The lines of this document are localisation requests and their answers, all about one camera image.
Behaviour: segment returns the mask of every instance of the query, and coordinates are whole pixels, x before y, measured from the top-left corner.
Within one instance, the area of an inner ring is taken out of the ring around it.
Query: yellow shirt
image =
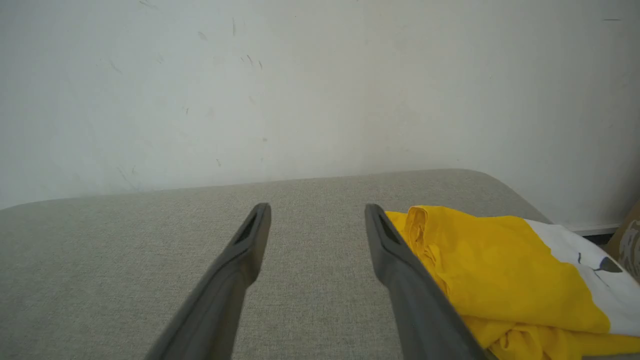
[[[632,306],[640,286],[584,238],[557,225],[443,207],[387,216],[499,359],[640,352],[640,311]]]

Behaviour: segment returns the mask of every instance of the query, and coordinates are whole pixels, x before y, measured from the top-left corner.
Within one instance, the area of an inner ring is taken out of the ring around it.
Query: white wall
[[[0,84],[0,208],[445,167],[573,228],[640,197],[635,0],[4,0]]]

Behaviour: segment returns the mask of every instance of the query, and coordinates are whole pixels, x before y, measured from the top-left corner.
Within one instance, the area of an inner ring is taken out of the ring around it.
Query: gray sofa
[[[480,172],[427,170],[35,202],[0,211],[0,357],[139,359],[258,202],[272,223],[235,359],[399,359],[364,206],[547,219]]]

